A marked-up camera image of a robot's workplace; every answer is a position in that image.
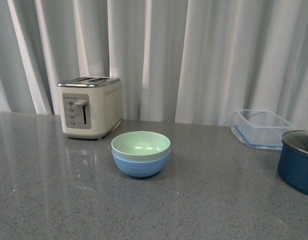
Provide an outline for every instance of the bowl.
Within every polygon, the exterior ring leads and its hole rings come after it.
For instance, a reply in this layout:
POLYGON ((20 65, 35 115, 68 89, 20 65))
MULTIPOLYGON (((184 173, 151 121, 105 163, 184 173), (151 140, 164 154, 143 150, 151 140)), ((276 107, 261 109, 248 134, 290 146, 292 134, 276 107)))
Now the bowl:
POLYGON ((144 178, 157 174, 166 165, 170 151, 162 158, 152 161, 130 161, 117 156, 112 149, 112 154, 117 167, 125 174, 132 177, 144 178))
POLYGON ((157 132, 131 131, 111 142, 114 154, 124 160, 149 162, 163 158, 170 151, 170 140, 157 132))

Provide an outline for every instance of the pot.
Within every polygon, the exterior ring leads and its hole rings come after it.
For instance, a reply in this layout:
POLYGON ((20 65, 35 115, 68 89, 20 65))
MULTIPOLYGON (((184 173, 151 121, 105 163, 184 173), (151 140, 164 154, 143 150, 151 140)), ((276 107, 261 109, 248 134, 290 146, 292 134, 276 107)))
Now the pot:
POLYGON ((308 131, 288 131, 282 135, 277 171, 293 188, 308 195, 308 131))

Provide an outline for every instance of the toaster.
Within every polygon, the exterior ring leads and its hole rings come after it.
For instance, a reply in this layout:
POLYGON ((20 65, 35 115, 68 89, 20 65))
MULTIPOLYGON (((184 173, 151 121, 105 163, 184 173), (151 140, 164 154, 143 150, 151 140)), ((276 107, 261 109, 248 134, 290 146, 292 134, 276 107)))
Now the toaster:
POLYGON ((122 83, 116 77, 80 77, 57 83, 63 133, 99 139, 122 119, 122 83))

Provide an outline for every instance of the plastic container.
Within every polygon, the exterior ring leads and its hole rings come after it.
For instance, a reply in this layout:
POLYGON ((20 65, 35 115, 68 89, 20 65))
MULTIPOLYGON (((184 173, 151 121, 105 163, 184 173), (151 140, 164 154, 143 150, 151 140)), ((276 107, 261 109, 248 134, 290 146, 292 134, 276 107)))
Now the plastic container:
POLYGON ((235 112, 231 130, 249 147, 281 150, 282 135, 291 131, 293 125, 268 110, 241 109, 235 112))

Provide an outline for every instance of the pot lid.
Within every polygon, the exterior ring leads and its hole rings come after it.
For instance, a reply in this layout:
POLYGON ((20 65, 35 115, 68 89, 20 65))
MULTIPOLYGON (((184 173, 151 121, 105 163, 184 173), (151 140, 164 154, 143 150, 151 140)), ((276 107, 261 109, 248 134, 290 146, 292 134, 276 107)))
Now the pot lid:
POLYGON ((308 155, 308 131, 288 131, 282 135, 283 143, 308 155))

